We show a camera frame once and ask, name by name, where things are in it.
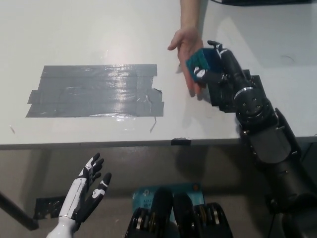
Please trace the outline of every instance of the cable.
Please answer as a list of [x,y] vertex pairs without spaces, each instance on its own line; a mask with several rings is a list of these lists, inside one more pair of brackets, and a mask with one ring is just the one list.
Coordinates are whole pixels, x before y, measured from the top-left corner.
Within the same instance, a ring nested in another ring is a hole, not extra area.
[[269,231],[268,231],[268,234],[267,234],[267,238],[269,238],[271,236],[271,232],[272,232],[272,229],[273,229],[273,224],[274,224],[274,219],[275,219],[275,214],[273,215],[272,217],[272,221],[271,221],[271,225],[269,227]]
[[222,5],[228,5],[228,6],[259,6],[259,5],[280,5],[280,4],[303,4],[311,2],[311,0],[258,0],[258,1],[252,1],[252,0],[241,0],[233,3],[226,3],[222,2],[221,0],[211,0],[215,3],[222,4]]
[[308,152],[311,150],[312,146],[313,146],[313,143],[310,143],[307,150],[305,151],[305,153],[302,156],[302,160],[301,160],[302,162],[304,161],[304,159],[306,159]]

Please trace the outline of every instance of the teal box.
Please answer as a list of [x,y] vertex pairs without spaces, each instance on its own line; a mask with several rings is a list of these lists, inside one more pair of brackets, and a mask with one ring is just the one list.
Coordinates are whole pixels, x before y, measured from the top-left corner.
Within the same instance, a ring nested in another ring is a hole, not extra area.
[[[166,187],[171,189],[173,194],[180,193],[180,192],[187,193],[190,199],[192,200],[194,206],[205,203],[203,192],[201,190],[201,185],[199,183],[182,183],[182,184],[172,184],[172,185],[164,185],[164,186],[141,187],[138,190],[136,190],[132,195],[133,212],[139,207],[150,209],[152,206],[154,193],[160,187]],[[173,210],[170,215],[170,221],[171,222],[175,221]]]
[[217,50],[213,48],[201,48],[194,53],[189,60],[186,61],[186,65],[195,82],[199,82],[199,79],[194,74],[195,67],[212,71],[214,73],[222,73],[222,65]]

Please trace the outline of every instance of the gray floor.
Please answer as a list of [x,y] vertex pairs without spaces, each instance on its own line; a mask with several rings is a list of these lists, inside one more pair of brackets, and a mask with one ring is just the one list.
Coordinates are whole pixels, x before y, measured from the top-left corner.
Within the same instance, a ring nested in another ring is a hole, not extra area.
[[[106,198],[76,238],[123,237],[136,188],[187,181],[201,182],[206,202],[222,205],[234,237],[267,237],[271,215],[264,194],[268,190],[240,146],[1,151],[0,190],[31,215],[35,198],[65,195],[96,152],[105,158],[103,173],[112,172],[112,181]],[[29,232],[0,210],[0,238],[42,238],[56,224],[57,219],[41,220],[40,229]],[[272,237],[281,237],[278,224],[273,230]]]

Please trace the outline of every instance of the table leg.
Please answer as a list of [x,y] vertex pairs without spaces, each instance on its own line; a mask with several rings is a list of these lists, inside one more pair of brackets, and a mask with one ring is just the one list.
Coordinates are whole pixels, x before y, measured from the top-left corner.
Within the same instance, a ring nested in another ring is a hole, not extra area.
[[0,208],[9,214],[13,219],[18,221],[28,230],[36,230],[39,228],[37,220],[29,217],[21,208],[8,199],[4,194],[0,192]]

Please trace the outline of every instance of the table surface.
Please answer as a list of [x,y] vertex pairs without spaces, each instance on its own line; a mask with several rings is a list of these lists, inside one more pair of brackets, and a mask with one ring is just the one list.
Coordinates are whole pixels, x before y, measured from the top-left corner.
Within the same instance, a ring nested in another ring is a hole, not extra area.
[[[176,52],[179,1],[0,2],[0,148],[128,146],[237,141],[234,114],[189,96]],[[317,141],[317,4],[233,7],[209,1],[203,40],[230,48],[260,75],[267,96],[301,141]],[[164,117],[25,118],[44,65],[158,65]]]

